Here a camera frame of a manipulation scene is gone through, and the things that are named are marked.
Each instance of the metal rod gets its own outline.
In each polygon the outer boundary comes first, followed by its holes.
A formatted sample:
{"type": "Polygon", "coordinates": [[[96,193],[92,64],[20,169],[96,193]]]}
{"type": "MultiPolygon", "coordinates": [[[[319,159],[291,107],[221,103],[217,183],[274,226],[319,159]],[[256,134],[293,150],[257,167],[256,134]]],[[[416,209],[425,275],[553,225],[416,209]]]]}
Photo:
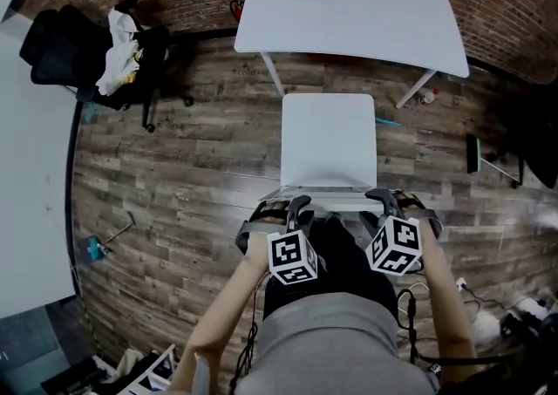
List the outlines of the metal rod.
{"type": "Polygon", "coordinates": [[[118,237],[120,234],[122,234],[125,230],[127,230],[128,228],[130,228],[131,226],[133,226],[135,224],[135,220],[133,219],[132,213],[128,211],[128,215],[130,216],[130,222],[127,225],[125,225],[119,232],[117,232],[115,235],[113,235],[111,238],[109,238],[108,240],[105,240],[104,242],[100,243],[99,244],[100,246],[104,246],[108,242],[111,242],[116,237],[118,237]]]}
{"type": "Polygon", "coordinates": [[[125,225],[119,232],[117,232],[115,235],[113,235],[111,238],[109,238],[108,240],[105,240],[104,242],[101,243],[101,245],[106,245],[108,242],[111,242],[112,240],[114,240],[116,237],[118,237],[120,234],[122,234],[125,230],[127,230],[128,228],[130,228],[130,226],[132,226],[133,223],[127,224],[125,225]]]}
{"type": "Polygon", "coordinates": [[[480,158],[480,160],[482,162],[484,162],[485,164],[488,164],[488,166],[495,168],[496,170],[498,170],[498,172],[500,172],[501,174],[504,174],[506,176],[509,176],[512,180],[520,182],[517,178],[513,177],[512,175],[510,175],[508,172],[504,172],[501,168],[496,167],[494,164],[492,164],[491,162],[488,162],[487,160],[485,160],[484,158],[480,158]]]}
{"type": "Polygon", "coordinates": [[[412,98],[412,95],[417,92],[418,90],[420,90],[420,88],[422,87],[422,85],[424,85],[426,82],[428,82],[428,80],[436,73],[436,71],[434,70],[428,70],[427,72],[425,72],[425,74],[423,75],[423,77],[421,77],[417,83],[415,85],[413,85],[411,87],[411,90],[409,90],[407,92],[407,94],[395,105],[396,108],[401,108],[405,102],[407,100],[409,100],[410,98],[412,98]]]}

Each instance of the black pants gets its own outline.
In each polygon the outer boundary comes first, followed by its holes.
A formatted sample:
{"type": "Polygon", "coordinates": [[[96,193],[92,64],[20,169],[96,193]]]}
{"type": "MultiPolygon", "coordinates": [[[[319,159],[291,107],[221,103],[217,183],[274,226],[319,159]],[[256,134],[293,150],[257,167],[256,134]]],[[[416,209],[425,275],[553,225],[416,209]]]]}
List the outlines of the black pants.
{"type": "Polygon", "coordinates": [[[265,289],[264,319],[303,297],[341,292],[381,303],[398,319],[393,285],[384,274],[370,269],[366,254],[338,219],[313,223],[309,240],[325,268],[318,260],[317,279],[292,285],[283,285],[272,276],[265,289]]]}

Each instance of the person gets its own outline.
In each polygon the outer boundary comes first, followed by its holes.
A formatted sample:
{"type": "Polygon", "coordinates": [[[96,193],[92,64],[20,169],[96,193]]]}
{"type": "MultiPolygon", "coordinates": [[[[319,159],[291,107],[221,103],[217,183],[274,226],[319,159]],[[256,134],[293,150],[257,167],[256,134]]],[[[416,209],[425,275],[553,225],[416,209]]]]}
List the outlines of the person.
{"type": "MultiPolygon", "coordinates": [[[[415,197],[398,193],[396,198],[415,197]]],[[[285,210],[285,204],[264,210],[285,210]]],[[[465,305],[428,220],[420,220],[420,234],[439,355],[476,358],[465,305]]],[[[459,383],[477,371],[471,365],[442,366],[439,382],[399,359],[398,305],[387,277],[371,271],[339,215],[313,223],[309,240],[320,259],[318,278],[282,285],[271,277],[257,359],[247,376],[234,381],[232,392],[426,395],[439,383],[459,383]]],[[[217,393],[221,355],[268,265],[267,236],[251,233],[243,260],[192,331],[169,391],[217,393]]]]}

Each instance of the blue object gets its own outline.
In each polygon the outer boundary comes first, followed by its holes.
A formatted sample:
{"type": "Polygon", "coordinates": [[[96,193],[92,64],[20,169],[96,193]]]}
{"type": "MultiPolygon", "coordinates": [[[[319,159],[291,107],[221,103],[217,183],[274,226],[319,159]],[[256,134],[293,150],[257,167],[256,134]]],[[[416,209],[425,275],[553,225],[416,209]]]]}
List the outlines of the blue object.
{"type": "Polygon", "coordinates": [[[89,237],[87,239],[87,252],[92,262],[105,258],[105,252],[99,247],[100,243],[96,237],[89,237]]]}
{"type": "Polygon", "coordinates": [[[95,102],[90,102],[87,106],[87,111],[85,112],[85,122],[87,124],[91,124],[91,119],[93,119],[93,115],[97,112],[97,104],[95,102]]]}
{"type": "Polygon", "coordinates": [[[403,126],[403,124],[399,124],[398,122],[393,122],[392,120],[376,118],[376,122],[379,124],[386,124],[387,126],[403,126]]]}

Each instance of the white table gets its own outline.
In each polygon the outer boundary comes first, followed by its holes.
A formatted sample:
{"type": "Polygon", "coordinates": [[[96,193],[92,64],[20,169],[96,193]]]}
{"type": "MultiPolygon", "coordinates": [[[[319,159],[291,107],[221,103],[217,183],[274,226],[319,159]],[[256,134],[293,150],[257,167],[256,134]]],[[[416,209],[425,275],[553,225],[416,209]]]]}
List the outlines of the white table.
{"type": "Polygon", "coordinates": [[[260,52],[282,96],[270,52],[377,58],[427,69],[397,108],[436,71],[469,75],[448,0],[246,0],[235,49],[260,52]]]}

